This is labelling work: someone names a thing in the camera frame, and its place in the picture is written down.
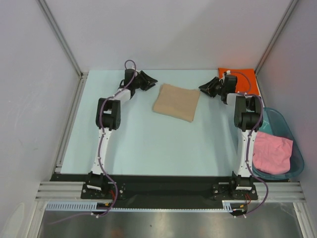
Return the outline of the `beige t shirt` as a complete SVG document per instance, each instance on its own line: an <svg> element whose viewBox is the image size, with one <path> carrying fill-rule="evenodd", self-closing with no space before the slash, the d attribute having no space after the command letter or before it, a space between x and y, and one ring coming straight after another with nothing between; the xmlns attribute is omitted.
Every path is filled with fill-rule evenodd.
<svg viewBox="0 0 317 238"><path fill-rule="evenodd" d="M187 122L194 120L200 92L195 89L184 89L170 84L160 87L153 111Z"/></svg>

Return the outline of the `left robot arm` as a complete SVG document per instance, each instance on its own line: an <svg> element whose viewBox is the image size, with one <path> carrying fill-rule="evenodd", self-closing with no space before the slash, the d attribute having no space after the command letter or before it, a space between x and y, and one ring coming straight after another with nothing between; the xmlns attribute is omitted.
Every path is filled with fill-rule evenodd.
<svg viewBox="0 0 317 238"><path fill-rule="evenodd" d="M109 194L110 179L106 175L104 163L111 134L119 129L121 124L121 106L132 99L136 90L147 91L157 83L156 79L142 70L138 72L132 68L126 69L116 93L107 98L99 98L96 115L98 147L86 180L87 189L92 189L98 198L104 198Z"/></svg>

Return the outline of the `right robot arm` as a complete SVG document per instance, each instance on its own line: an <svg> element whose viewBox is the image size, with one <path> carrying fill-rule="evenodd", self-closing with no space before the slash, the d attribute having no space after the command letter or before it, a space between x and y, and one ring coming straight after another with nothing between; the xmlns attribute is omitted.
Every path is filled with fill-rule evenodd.
<svg viewBox="0 0 317 238"><path fill-rule="evenodd" d="M238 135L235 169L228 184L224 188L216 185L213 193L224 193L224 198L232 200L257 199L252 159L256 136L263 123L263 104L257 95L236 92L237 83L238 77L226 72L221 78L214 77L208 83L199 86L202 93L212 98L219 96L224 104L234 106L233 121Z"/></svg>

